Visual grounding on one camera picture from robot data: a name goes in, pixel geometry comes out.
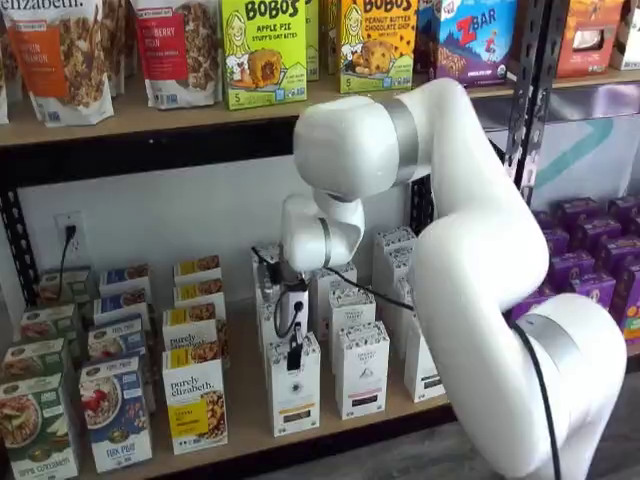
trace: white wall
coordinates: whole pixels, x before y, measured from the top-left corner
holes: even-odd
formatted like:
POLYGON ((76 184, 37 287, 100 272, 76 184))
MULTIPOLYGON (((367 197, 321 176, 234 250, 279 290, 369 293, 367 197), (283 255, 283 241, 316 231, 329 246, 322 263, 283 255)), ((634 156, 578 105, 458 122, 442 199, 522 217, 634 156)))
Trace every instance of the white wall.
MULTIPOLYGON (((249 247, 278 240, 282 200, 304 192, 292 157, 277 157, 34 187, 20 199, 40 270, 60 261, 54 215, 81 210, 93 266, 149 262, 154 300, 166 308, 171 266, 211 253, 221 256, 228 299, 250 297, 249 247)), ((395 188, 365 201, 369 232, 404 223, 406 192, 395 188)), ((355 258, 365 277, 370 243, 369 234, 355 258)))

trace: electrical outlet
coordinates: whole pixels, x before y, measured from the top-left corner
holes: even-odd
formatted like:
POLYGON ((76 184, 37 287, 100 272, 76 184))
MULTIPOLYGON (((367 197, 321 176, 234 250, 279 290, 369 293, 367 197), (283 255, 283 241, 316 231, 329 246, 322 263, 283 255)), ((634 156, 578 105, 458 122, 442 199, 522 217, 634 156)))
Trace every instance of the electrical outlet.
POLYGON ((89 255, 89 245, 87 243, 87 235, 84 230, 84 220, 82 218, 82 212, 69 212, 59 213, 54 216, 56 222, 56 228, 58 230, 58 239, 60 241, 60 248, 64 248, 66 241, 65 229, 69 225, 75 225, 76 234, 67 247, 67 256, 65 258, 65 265, 78 266, 78 265, 90 265, 91 257, 89 255))

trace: floor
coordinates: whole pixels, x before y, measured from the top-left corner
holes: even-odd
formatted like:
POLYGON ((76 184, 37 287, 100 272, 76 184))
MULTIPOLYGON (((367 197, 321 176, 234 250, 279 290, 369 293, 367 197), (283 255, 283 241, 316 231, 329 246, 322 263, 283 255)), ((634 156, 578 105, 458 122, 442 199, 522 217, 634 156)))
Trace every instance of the floor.
MULTIPOLYGON (((594 458, 590 479, 640 479, 640 373, 625 379, 594 458)), ((429 429, 256 477, 255 480, 425 480, 501 478, 478 456, 460 426, 429 429)))

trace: white robotic arm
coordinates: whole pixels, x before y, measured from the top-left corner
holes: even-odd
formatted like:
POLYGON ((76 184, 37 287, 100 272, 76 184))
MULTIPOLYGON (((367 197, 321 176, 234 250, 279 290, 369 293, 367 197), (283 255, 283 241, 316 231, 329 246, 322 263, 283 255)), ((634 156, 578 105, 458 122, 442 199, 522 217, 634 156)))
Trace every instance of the white robotic arm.
MULTIPOLYGON (((313 106, 296 125, 294 154, 315 199, 283 207, 284 256, 297 271, 350 260, 364 232, 360 198, 431 172, 439 218, 416 242, 410 282, 447 395, 499 473, 553 478, 532 360, 501 314, 541 283, 548 251, 465 90, 443 79, 383 104, 313 106)), ((584 478, 624 377, 620 331, 569 294, 518 323, 544 374, 563 478, 584 478)))

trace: orange label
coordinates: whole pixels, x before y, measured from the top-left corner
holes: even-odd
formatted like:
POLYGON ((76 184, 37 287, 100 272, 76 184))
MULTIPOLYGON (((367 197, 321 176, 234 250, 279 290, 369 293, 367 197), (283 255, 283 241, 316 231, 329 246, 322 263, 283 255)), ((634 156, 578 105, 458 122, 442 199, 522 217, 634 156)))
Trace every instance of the orange label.
POLYGON ((58 27, 41 20, 16 22, 9 38, 29 91, 37 97, 66 97, 58 27))

